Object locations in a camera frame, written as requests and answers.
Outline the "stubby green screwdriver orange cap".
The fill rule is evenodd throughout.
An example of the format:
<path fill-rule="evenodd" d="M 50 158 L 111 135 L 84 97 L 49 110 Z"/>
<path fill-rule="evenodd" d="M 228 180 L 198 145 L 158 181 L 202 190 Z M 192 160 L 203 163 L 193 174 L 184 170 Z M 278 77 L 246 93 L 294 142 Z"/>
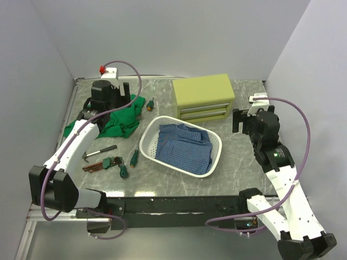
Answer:
<path fill-rule="evenodd" d="M 153 107 L 154 107 L 154 98 L 152 98 L 146 105 L 146 109 L 148 111 L 152 111 L 153 110 Z"/>

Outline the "yellow-green metal tool chest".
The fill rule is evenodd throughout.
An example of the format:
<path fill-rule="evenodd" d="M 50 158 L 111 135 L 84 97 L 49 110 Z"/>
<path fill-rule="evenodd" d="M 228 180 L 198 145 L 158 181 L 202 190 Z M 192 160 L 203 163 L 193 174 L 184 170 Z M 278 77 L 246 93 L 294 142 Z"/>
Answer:
<path fill-rule="evenodd" d="M 227 74 L 176 79 L 172 86 L 176 118 L 191 123 L 227 118 L 235 100 Z"/>

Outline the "black handled claw hammer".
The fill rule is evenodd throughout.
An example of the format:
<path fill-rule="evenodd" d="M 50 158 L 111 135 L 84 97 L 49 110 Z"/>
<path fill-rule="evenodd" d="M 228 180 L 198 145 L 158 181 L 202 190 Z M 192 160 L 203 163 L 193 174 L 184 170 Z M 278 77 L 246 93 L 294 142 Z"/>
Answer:
<path fill-rule="evenodd" d="M 114 149 L 117 149 L 117 148 L 118 148 L 117 145 L 112 145 L 112 146 L 109 146 L 109 147 L 100 149 L 100 150 L 95 151 L 95 152 L 92 152 L 92 153 L 88 153 L 88 154 L 87 154 L 87 153 L 85 152 L 85 153 L 82 155 L 82 159 L 83 159 L 85 162 L 88 163 L 88 160 L 87 160 L 87 159 L 88 159 L 89 157 L 94 156 L 94 155 L 96 155 L 96 154 L 108 152 L 108 151 L 111 151 L 111 150 L 114 150 Z"/>

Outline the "long green screwdriver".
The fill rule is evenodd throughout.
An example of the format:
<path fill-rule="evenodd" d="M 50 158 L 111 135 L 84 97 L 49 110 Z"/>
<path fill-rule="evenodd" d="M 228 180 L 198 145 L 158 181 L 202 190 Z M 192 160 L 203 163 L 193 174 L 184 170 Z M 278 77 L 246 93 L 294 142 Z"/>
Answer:
<path fill-rule="evenodd" d="M 136 150 L 134 150 L 133 156 L 132 156 L 132 158 L 130 160 L 130 166 L 131 167 L 135 167 L 137 165 L 137 163 L 138 163 L 138 156 L 139 156 L 139 150 L 136 149 Z"/>

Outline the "hex key set green holder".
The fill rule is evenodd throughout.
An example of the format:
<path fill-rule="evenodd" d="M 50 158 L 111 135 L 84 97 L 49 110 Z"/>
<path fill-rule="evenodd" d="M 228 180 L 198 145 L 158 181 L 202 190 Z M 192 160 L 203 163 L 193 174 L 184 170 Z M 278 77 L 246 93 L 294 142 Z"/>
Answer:
<path fill-rule="evenodd" d="M 121 157 L 107 157 L 100 162 L 83 167 L 84 172 L 95 173 L 102 170 L 107 170 L 114 166 L 119 166 L 123 162 Z"/>

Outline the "short green screwdriver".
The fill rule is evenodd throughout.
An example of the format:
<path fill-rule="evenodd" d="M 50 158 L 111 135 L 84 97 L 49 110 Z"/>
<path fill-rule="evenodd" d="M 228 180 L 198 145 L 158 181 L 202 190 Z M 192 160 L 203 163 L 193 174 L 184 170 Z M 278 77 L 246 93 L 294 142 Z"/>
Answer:
<path fill-rule="evenodd" d="M 120 168 L 120 173 L 119 173 L 120 177 L 122 179 L 127 179 L 128 178 L 128 171 L 127 171 L 127 168 L 126 168 L 122 158 L 120 158 L 118 166 Z"/>

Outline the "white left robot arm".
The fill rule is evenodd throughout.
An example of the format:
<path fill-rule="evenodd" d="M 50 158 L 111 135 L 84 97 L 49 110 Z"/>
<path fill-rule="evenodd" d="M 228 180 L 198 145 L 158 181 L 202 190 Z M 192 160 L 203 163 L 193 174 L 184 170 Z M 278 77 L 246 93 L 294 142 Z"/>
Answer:
<path fill-rule="evenodd" d="M 110 121 L 108 111 L 130 102 L 129 83 L 124 82 L 121 86 L 108 80 L 92 83 L 91 95 L 83 104 L 63 144 L 43 166 L 33 166 L 29 171 L 33 204 L 62 212 L 88 207 L 89 212 L 97 218 L 107 213 L 105 193 L 77 188 L 70 175 L 75 172 L 93 140 Z"/>

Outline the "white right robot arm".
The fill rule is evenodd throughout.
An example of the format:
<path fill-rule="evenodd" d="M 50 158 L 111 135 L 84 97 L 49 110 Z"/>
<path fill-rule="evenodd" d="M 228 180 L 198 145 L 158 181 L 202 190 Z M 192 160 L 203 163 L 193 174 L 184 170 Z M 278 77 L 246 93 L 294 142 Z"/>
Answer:
<path fill-rule="evenodd" d="M 259 108 L 250 115 L 247 110 L 233 110 L 233 132 L 249 136 L 254 156 L 271 181 L 285 215 L 276 209 L 269 212 L 269 202 L 256 188 L 239 193 L 238 211 L 249 216 L 253 212 L 277 240 L 282 259 L 318 259 L 337 245 L 333 234 L 320 225 L 295 177 L 297 169 L 286 146 L 279 140 L 280 122 L 274 106 Z"/>

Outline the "green cloth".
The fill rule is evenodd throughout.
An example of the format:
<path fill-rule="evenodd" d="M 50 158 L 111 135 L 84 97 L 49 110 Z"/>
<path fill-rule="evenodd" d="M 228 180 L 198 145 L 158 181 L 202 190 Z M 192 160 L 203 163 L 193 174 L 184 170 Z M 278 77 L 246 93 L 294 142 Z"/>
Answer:
<path fill-rule="evenodd" d="M 139 126 L 139 117 L 145 104 L 145 98 L 139 96 L 131 107 L 109 114 L 110 120 L 98 135 L 98 138 L 128 138 Z"/>

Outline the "blue checkered shirt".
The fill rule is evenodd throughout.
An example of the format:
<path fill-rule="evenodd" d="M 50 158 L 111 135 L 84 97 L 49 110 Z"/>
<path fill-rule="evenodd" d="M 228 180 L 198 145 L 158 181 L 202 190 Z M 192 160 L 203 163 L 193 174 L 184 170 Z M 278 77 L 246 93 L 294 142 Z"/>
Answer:
<path fill-rule="evenodd" d="M 185 124 L 159 126 L 155 159 L 195 175 L 212 166 L 212 143 L 208 132 Z"/>

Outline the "white plastic laundry basket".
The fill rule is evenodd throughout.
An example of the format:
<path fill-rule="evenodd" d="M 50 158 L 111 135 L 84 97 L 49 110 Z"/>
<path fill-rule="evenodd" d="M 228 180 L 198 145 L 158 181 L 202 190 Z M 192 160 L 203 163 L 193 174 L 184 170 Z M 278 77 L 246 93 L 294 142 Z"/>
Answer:
<path fill-rule="evenodd" d="M 166 125 L 166 124 L 185 124 L 188 127 L 195 127 L 195 128 L 205 130 L 208 132 L 209 139 L 210 139 L 213 147 L 212 147 L 212 152 L 211 152 L 212 166 L 207 173 L 205 173 L 203 175 L 195 175 L 195 174 L 192 174 L 190 172 L 187 172 L 187 171 L 181 170 L 179 168 L 170 166 L 166 163 L 163 163 L 163 162 L 155 159 L 156 148 L 157 148 L 157 143 L 158 143 L 159 126 L 160 125 Z M 205 177 L 210 176 L 217 166 L 217 163 L 219 161 L 221 151 L 222 151 L 222 141 L 216 133 L 214 133 L 208 129 L 205 129 L 203 127 L 196 126 L 194 124 L 191 124 L 191 123 L 188 123 L 188 122 L 185 122 L 182 120 L 178 120 L 178 119 L 175 119 L 175 118 L 172 118 L 169 116 L 158 116 L 150 122 L 147 129 L 145 130 L 145 132 L 144 132 L 144 134 L 140 140 L 140 143 L 139 143 L 139 149 L 140 149 L 140 152 L 142 153 L 142 155 L 144 157 L 146 157 L 146 158 L 148 158 L 148 159 L 150 159 L 156 163 L 159 163 L 165 167 L 171 168 L 173 170 L 179 171 L 181 173 L 187 174 L 187 175 L 192 176 L 192 177 L 205 178 Z"/>

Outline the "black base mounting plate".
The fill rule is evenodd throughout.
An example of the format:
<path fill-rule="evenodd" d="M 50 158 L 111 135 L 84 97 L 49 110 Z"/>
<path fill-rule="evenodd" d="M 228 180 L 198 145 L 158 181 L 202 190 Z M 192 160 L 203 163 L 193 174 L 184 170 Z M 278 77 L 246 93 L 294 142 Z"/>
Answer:
<path fill-rule="evenodd" d="M 205 226 L 208 219 L 247 213 L 240 196 L 108 197 L 107 207 L 96 209 L 123 219 L 128 228 Z"/>

